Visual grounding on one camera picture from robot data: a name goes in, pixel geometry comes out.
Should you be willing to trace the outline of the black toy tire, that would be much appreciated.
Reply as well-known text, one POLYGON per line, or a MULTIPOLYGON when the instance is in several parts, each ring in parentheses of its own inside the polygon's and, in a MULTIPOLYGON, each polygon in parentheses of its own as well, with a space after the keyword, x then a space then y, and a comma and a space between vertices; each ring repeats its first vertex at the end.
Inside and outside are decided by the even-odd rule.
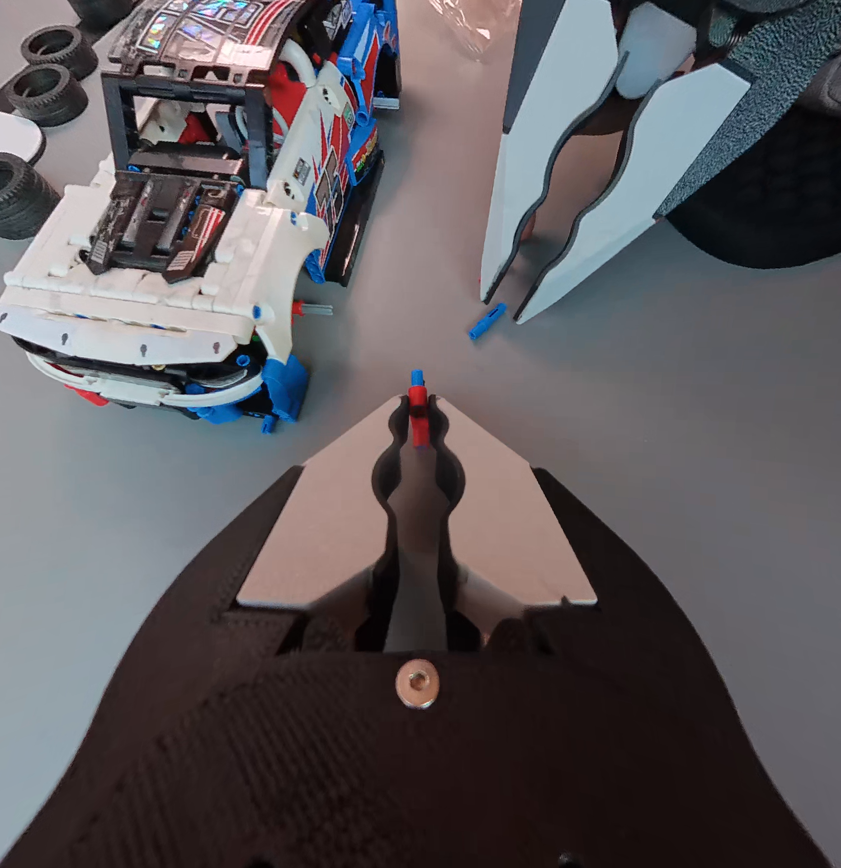
POLYGON ((78 81, 95 72, 99 59, 83 33, 72 25, 55 24, 34 31, 20 44, 26 63, 32 66, 57 65, 78 81))
POLYGON ((30 65, 17 73, 4 88, 13 108, 40 127, 64 125, 88 106, 88 96, 66 67, 45 63, 30 65))
POLYGON ((85 26, 109 30, 129 16, 133 12, 137 2, 70 0, 68 4, 85 26))
POLYGON ((0 152, 0 237, 34 237, 61 199, 50 183, 25 160, 0 152))

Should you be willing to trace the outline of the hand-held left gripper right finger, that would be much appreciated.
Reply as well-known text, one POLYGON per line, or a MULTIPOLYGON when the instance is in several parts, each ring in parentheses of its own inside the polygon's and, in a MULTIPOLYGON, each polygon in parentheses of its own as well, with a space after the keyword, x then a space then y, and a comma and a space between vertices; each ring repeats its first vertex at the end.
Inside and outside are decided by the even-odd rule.
POLYGON ((528 461, 440 396, 428 401, 447 648, 475 652, 497 625, 562 602, 598 602, 528 461))

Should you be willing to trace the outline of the red angled brick piece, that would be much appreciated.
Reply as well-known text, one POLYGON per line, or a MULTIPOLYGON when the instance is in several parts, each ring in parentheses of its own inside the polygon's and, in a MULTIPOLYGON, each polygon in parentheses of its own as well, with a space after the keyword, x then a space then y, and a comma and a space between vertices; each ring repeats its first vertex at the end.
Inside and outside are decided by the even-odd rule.
POLYGON ((414 389, 409 387, 407 396, 413 446, 417 450, 426 449, 430 444, 428 393, 426 385, 425 387, 414 389))

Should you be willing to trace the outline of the white desk stand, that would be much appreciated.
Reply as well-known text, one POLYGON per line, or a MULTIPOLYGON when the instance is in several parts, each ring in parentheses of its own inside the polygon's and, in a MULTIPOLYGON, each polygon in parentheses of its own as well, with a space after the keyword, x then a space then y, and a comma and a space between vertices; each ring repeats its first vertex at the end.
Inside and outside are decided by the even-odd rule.
POLYGON ((0 111, 0 153, 14 155, 34 165, 46 149, 46 136, 33 121, 0 111))

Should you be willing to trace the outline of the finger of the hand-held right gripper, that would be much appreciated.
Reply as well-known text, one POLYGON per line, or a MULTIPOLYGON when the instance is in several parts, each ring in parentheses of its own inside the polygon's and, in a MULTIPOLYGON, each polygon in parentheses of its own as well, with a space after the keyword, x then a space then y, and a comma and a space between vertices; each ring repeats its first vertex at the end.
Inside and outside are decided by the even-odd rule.
POLYGON ((603 191, 575 217, 563 249, 535 277, 513 314, 518 324, 554 305, 661 219, 668 194, 750 87, 744 74, 717 63, 694 71, 702 8, 612 10, 621 69, 606 100, 564 146, 622 129, 618 161, 603 191))
POLYGON ((556 157, 621 69, 607 1, 524 1, 518 21, 481 266, 489 303, 549 192, 556 157))

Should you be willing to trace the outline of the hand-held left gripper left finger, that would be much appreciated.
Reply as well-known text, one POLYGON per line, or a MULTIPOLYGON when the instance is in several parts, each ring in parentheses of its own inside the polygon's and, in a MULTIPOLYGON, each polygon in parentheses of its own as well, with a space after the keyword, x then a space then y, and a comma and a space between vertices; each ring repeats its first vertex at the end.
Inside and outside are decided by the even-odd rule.
POLYGON ((397 519, 408 399, 395 396, 318 451, 236 597, 243 610, 327 616, 357 650, 382 651, 400 585, 397 519))

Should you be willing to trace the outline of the toy brick race car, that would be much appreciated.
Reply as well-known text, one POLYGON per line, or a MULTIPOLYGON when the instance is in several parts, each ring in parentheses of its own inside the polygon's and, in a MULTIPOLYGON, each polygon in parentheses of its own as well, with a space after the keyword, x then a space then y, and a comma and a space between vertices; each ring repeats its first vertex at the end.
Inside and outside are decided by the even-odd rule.
POLYGON ((296 283, 348 286, 398 109, 395 2, 137 2, 111 154, 5 273, 0 331, 95 406, 295 422, 296 283))

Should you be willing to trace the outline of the clear plastic bag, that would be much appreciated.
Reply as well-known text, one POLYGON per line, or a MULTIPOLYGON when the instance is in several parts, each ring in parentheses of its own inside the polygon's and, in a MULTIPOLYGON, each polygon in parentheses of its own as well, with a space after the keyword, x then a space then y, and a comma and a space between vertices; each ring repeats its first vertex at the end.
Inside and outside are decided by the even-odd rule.
POLYGON ((521 1, 428 1, 460 49, 480 60, 515 33, 521 1))

